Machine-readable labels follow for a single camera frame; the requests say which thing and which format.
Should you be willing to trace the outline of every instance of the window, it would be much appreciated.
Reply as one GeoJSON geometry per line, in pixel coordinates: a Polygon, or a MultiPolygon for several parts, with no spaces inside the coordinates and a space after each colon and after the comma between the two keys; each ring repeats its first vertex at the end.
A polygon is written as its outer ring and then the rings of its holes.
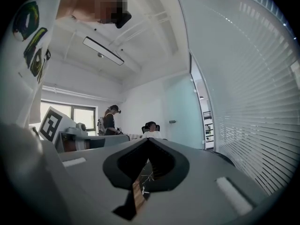
{"type": "MultiPolygon", "coordinates": [[[[67,105],[67,104],[41,101],[41,121],[43,121],[50,106],[60,111],[61,113],[67,115],[76,123],[85,124],[88,135],[96,136],[96,124],[95,124],[96,108],[95,107],[85,107],[85,106],[67,105]]],[[[41,126],[41,122],[30,124],[30,125],[36,127],[38,131],[41,126]]]]}

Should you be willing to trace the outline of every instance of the green logo sticker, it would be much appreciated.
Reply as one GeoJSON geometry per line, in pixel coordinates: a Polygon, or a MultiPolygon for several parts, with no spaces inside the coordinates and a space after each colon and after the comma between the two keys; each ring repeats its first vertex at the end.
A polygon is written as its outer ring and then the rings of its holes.
{"type": "Polygon", "coordinates": [[[34,52],[36,51],[36,46],[38,45],[38,42],[41,40],[42,36],[47,32],[47,28],[40,28],[30,43],[27,45],[27,48],[24,51],[24,58],[26,60],[27,66],[29,68],[31,59],[34,55],[34,52]]]}
{"type": "Polygon", "coordinates": [[[13,33],[20,41],[26,40],[39,26],[39,11],[36,2],[23,5],[13,23],[13,33]]]}
{"type": "Polygon", "coordinates": [[[33,74],[34,77],[36,77],[41,68],[42,68],[43,62],[42,62],[42,48],[40,48],[36,55],[34,55],[31,67],[30,67],[30,71],[33,74]]]}

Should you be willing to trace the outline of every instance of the vr headset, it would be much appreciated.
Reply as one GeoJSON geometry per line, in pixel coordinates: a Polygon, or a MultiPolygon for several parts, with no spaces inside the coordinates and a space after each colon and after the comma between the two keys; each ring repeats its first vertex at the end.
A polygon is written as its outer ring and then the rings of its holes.
{"type": "Polygon", "coordinates": [[[116,110],[116,108],[118,108],[117,113],[121,113],[121,112],[122,112],[121,110],[119,110],[119,107],[118,107],[117,105],[110,106],[110,107],[108,107],[107,109],[108,109],[109,111],[111,111],[112,109],[116,110]]]}
{"type": "Polygon", "coordinates": [[[106,20],[105,24],[108,23],[114,23],[116,25],[116,27],[118,29],[120,29],[121,27],[123,27],[130,19],[132,18],[132,15],[130,14],[130,12],[125,11],[123,12],[119,12],[116,14],[112,15],[112,19],[111,20],[106,20]]]}

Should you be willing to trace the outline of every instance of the sticker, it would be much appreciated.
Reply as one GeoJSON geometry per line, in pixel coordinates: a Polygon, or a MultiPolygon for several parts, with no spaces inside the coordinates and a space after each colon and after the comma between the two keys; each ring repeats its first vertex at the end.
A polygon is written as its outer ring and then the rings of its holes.
{"type": "Polygon", "coordinates": [[[30,66],[30,62],[31,59],[33,57],[34,52],[36,51],[36,46],[38,44],[38,42],[41,40],[42,36],[47,32],[47,28],[40,28],[36,34],[34,35],[34,37],[32,38],[32,40],[30,41],[30,43],[28,44],[27,48],[24,51],[24,58],[26,60],[27,66],[29,68],[30,66]]]}
{"type": "Polygon", "coordinates": [[[42,48],[40,48],[36,55],[34,55],[32,64],[30,66],[30,71],[34,77],[36,77],[41,71],[43,62],[42,62],[42,48]]]}
{"type": "Polygon", "coordinates": [[[43,75],[43,70],[44,70],[44,65],[45,65],[45,62],[48,61],[50,58],[51,58],[51,53],[49,51],[49,49],[47,49],[47,52],[46,52],[46,55],[45,55],[46,58],[44,58],[44,63],[40,69],[40,72],[38,74],[38,77],[37,77],[37,81],[38,83],[41,82],[41,78],[42,78],[42,75],[43,75]]]}
{"type": "Polygon", "coordinates": [[[42,65],[42,68],[41,68],[41,70],[40,70],[40,72],[39,72],[39,74],[38,74],[38,77],[37,77],[38,83],[41,82],[41,78],[42,78],[42,75],[43,75],[43,70],[44,70],[44,64],[45,64],[45,62],[46,62],[46,59],[44,58],[44,63],[43,63],[43,65],[42,65]]]}
{"type": "Polygon", "coordinates": [[[77,159],[73,159],[73,160],[69,160],[69,161],[64,161],[64,162],[62,162],[62,164],[65,167],[70,167],[70,166],[74,166],[74,165],[84,163],[84,162],[86,162],[86,159],[84,157],[81,157],[81,158],[77,158],[77,159]]]}
{"type": "Polygon", "coordinates": [[[24,41],[38,29],[38,25],[39,11],[37,3],[26,3],[15,16],[13,34],[16,39],[24,41]]]}
{"type": "Polygon", "coordinates": [[[62,116],[50,109],[43,120],[42,128],[40,128],[39,132],[52,142],[61,120],[62,116]]]}

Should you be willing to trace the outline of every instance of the person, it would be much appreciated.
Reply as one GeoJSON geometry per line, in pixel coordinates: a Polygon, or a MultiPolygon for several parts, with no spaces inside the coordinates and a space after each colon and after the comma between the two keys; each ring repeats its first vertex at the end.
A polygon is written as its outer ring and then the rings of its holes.
{"type": "Polygon", "coordinates": [[[103,125],[104,128],[106,129],[105,135],[118,135],[121,132],[117,129],[115,129],[114,127],[114,118],[113,116],[116,113],[121,113],[121,111],[119,111],[119,107],[117,105],[112,105],[110,106],[103,117],[103,125]]]}
{"type": "Polygon", "coordinates": [[[153,138],[163,138],[161,136],[160,131],[156,131],[156,123],[155,122],[148,122],[149,126],[149,131],[145,132],[142,136],[142,138],[148,138],[148,137],[153,137],[153,138]]]}
{"type": "Polygon", "coordinates": [[[27,0],[1,40],[0,121],[27,128],[40,122],[40,100],[55,19],[119,24],[127,0],[27,0]]]}

